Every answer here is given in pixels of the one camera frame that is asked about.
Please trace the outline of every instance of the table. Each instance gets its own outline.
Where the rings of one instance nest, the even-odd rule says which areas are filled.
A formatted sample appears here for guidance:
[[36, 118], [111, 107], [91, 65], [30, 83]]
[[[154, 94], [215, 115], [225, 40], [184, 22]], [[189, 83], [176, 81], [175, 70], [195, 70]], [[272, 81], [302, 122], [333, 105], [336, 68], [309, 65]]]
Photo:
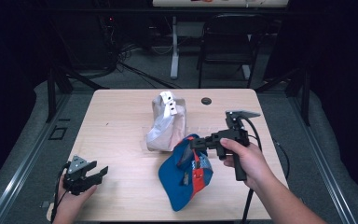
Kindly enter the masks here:
[[[78, 155], [88, 161], [97, 161], [97, 167], [88, 175], [98, 173], [105, 166], [109, 166], [109, 172], [86, 202], [78, 220], [190, 221], [242, 218], [248, 188], [235, 180], [234, 169], [224, 166], [215, 150], [208, 150], [213, 167], [210, 185], [197, 193], [181, 211], [172, 210], [158, 179], [158, 168], [171, 152], [148, 151], [145, 147], [145, 135], [153, 125], [151, 102], [162, 91], [100, 90], [94, 93], [69, 160]], [[226, 110], [244, 109], [260, 113], [260, 117], [251, 120], [260, 135], [269, 166], [287, 186], [263, 111], [253, 90], [196, 89], [174, 90], [172, 93], [186, 100], [187, 129], [201, 137], [227, 128]], [[211, 98], [212, 103], [203, 105], [203, 97]], [[248, 125], [246, 129], [249, 134], [253, 133]], [[248, 218], [270, 219], [256, 195], [252, 199]]]
[[[153, 0], [153, 7], [280, 7], [285, 8], [289, 0], [214, 0], [205, 2], [202, 0]], [[178, 78], [179, 52], [177, 48], [177, 21], [172, 20], [172, 63], [171, 79]], [[249, 66], [242, 67], [245, 77], [250, 74]]]

